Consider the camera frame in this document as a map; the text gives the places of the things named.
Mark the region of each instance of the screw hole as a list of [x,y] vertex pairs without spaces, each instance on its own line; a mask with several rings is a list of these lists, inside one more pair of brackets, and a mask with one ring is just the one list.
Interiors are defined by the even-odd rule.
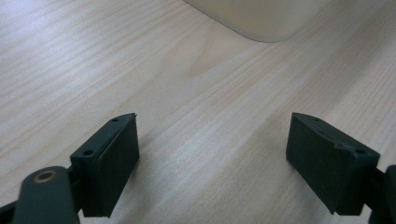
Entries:
[[87,151],[85,151],[85,152],[83,153],[83,155],[84,155],[84,156],[91,156],[92,153],[93,153],[92,150],[87,150]]
[[357,153],[361,154],[361,155],[367,154],[367,152],[364,151],[364,150],[362,150],[362,149],[356,149],[355,151],[356,151]]
[[51,171],[51,170],[50,171],[44,171],[44,172],[40,173],[39,175],[36,175],[34,181],[37,184],[42,184],[42,183],[50,181],[55,176],[56,176],[56,172],[55,171]]

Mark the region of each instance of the wood grain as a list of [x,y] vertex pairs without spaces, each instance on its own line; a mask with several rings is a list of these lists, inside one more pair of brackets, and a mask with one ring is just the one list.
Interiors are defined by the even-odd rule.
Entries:
[[111,219],[82,223],[366,223],[332,216],[285,149],[296,111],[396,163],[395,9],[334,1],[266,44],[181,0],[2,0],[0,204],[135,112],[141,160]]

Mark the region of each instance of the mounting hole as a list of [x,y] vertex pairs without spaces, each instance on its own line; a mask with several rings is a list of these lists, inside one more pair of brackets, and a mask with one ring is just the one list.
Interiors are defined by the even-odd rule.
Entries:
[[49,182],[51,179],[53,179],[56,176],[56,172],[49,170],[49,171],[44,171],[38,175],[35,176],[34,181],[37,184],[42,184],[45,182]]
[[361,155],[367,154],[367,152],[364,151],[363,149],[356,149],[355,151],[356,151],[357,153],[361,154]]
[[84,153],[82,153],[84,156],[91,156],[93,153],[92,150],[86,150]]

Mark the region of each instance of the light wood surface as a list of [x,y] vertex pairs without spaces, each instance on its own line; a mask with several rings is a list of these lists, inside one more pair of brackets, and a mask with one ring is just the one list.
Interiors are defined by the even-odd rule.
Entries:
[[285,150],[295,111],[396,163],[395,11],[334,1],[266,44],[181,0],[0,1],[0,204],[135,112],[140,162],[111,219],[82,223],[367,223],[332,216]]

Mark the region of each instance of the wooden table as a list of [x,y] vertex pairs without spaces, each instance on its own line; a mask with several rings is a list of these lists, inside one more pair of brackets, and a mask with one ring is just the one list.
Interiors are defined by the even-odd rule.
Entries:
[[111,219],[82,223],[366,223],[332,216],[285,150],[295,111],[396,163],[395,10],[334,1],[267,44],[181,0],[0,1],[0,204],[135,112],[140,162]]

